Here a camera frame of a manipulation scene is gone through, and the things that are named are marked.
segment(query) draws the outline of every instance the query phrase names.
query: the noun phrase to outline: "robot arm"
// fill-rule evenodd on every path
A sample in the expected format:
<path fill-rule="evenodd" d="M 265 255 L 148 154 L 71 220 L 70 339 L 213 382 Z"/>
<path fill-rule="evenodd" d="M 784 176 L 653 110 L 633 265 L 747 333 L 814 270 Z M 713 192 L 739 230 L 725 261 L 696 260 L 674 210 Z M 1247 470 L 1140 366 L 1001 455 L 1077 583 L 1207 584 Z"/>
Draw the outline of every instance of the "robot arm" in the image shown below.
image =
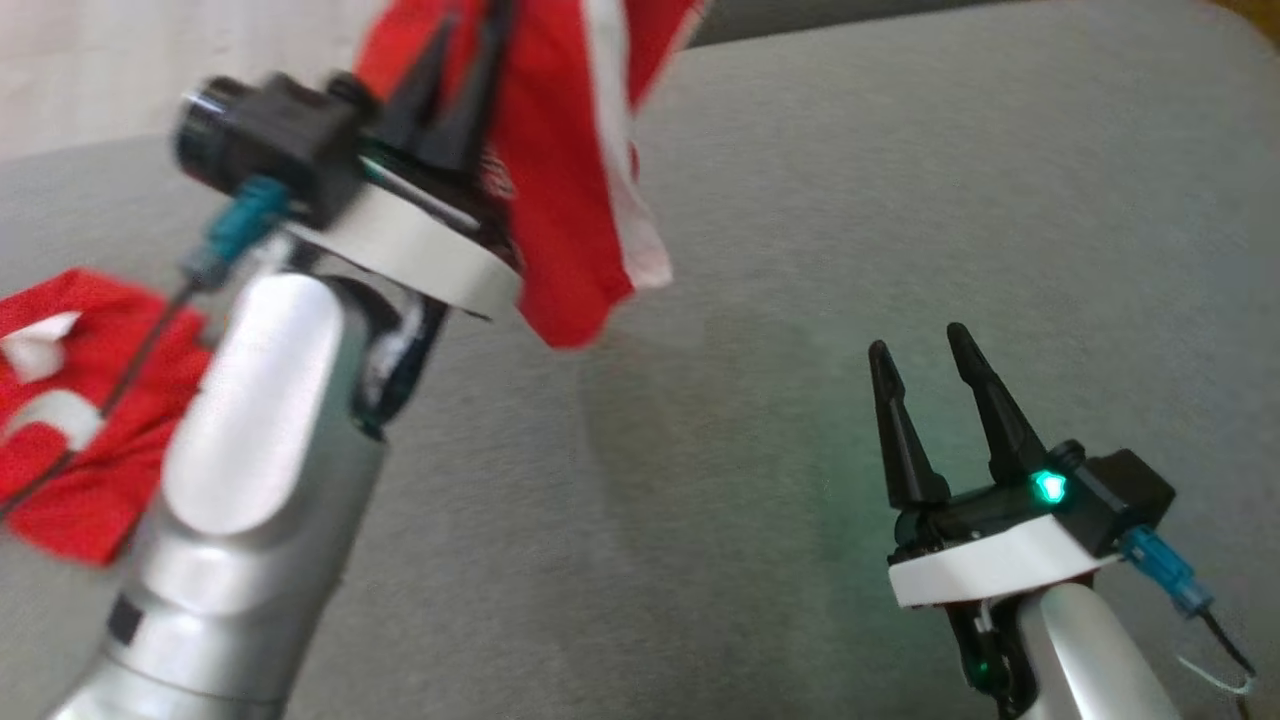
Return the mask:
<path fill-rule="evenodd" d="M 929 464 L 888 347 L 869 352 L 886 486 L 901 512 L 888 557 L 899 605 L 946 611 L 965 680 L 1001 719 L 1176 717 L 1092 591 L 1093 574 L 1124 556 L 1185 616 L 1216 625 L 1212 598 L 1152 532 L 1172 487 L 1129 450 L 1088 457 L 1066 441 L 1046 451 L 969 331 L 952 323 L 947 337 L 978 404 L 995 480 L 959 496 Z"/>
<path fill-rule="evenodd" d="M 378 113 L 358 81 L 229 78 L 189 99 L 177 151 L 236 201 L 183 269 L 220 287 L 274 231 L 292 266 L 251 283 L 164 464 L 106 637 L 54 720 L 270 720 L 284 715 L 406 405 L 449 306 L 490 315 L 520 292 L 480 151 L 512 0 L 495 0 L 476 69 L 439 97 L 448 28 Z M 332 252 L 392 279 L 308 272 Z"/>

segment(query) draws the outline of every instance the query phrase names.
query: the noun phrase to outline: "black camera housing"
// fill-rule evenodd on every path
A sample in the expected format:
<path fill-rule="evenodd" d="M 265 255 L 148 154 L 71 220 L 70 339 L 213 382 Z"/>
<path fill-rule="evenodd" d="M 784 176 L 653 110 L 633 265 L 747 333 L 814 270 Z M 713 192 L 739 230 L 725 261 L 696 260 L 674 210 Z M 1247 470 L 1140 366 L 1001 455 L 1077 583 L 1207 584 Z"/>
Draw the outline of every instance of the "black camera housing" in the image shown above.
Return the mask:
<path fill-rule="evenodd" d="M 283 73 L 261 88 L 218 77 L 187 104 L 178 163 L 225 195 L 253 176 L 271 177 L 289 188 L 293 218 L 324 229 L 364 183 L 361 137 L 376 114 L 378 102 L 348 73 L 334 76 L 325 92 Z"/>
<path fill-rule="evenodd" d="M 1066 441 L 1050 452 L 1050 465 L 1068 478 L 1066 500 L 1053 515 L 1094 557 L 1116 551 L 1116 541 L 1139 525 L 1155 529 L 1178 492 L 1132 450 L 1085 457 Z"/>

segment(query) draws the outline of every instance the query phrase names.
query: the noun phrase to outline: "camera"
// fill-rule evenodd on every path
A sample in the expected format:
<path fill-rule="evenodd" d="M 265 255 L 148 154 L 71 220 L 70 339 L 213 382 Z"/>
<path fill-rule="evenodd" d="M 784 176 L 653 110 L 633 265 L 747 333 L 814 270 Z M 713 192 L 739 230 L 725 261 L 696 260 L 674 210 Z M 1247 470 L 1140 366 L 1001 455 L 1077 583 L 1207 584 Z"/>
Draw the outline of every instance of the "camera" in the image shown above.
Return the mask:
<path fill-rule="evenodd" d="M 294 219 L 324 229 L 364 183 L 361 138 L 378 111 L 349 73 L 323 92 L 283 73 L 261 87 L 216 77 L 187 96 L 174 150 L 184 173 L 225 195 L 253 176 L 284 183 Z"/>

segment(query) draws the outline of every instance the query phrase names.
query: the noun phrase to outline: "green led light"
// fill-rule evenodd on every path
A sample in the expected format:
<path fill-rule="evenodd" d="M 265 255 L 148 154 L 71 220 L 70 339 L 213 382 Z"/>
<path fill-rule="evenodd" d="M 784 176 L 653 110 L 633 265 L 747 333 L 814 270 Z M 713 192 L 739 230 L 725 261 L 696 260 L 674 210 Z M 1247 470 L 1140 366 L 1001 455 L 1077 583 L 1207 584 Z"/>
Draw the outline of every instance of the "green led light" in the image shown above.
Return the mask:
<path fill-rule="evenodd" d="M 1032 492 L 1041 502 L 1057 505 L 1066 498 L 1066 478 L 1048 470 L 1041 470 L 1032 475 Z"/>
<path fill-rule="evenodd" d="M 969 667 L 973 667 L 969 680 L 973 683 L 974 689 L 980 693 L 991 691 L 991 665 L 982 661 L 978 665 L 970 665 Z"/>

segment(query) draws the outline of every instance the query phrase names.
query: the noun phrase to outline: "red fabric with white print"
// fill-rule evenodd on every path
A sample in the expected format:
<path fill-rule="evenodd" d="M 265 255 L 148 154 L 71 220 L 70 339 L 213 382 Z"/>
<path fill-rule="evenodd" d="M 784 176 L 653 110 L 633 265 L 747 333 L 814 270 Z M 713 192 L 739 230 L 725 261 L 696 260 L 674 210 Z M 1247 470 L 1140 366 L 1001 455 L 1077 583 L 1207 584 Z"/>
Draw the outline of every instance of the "red fabric with white print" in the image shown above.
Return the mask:
<path fill-rule="evenodd" d="M 12 420 L 51 392 L 101 407 L 151 332 L 165 300 L 88 269 L 0 300 L 0 338 L 63 313 L 79 318 L 60 346 L 56 372 L 23 378 L 0 352 L 0 502 L 22 493 L 69 441 L 46 423 L 10 432 Z M 184 310 L 155 345 L 129 392 L 67 469 L 9 515 L 9 529 L 56 556 L 90 565 L 115 559 L 160 483 L 169 437 L 195 397 L 210 354 L 197 341 L 204 318 Z"/>
<path fill-rule="evenodd" d="M 636 184 L 635 115 L 701 18 L 700 0 L 517 0 L 485 188 L 525 261 L 521 311 L 553 347 L 580 347 L 671 264 Z M 457 83 L 485 0 L 396 0 L 356 72 L 387 99 L 445 12 L 462 12 L 445 68 Z"/>

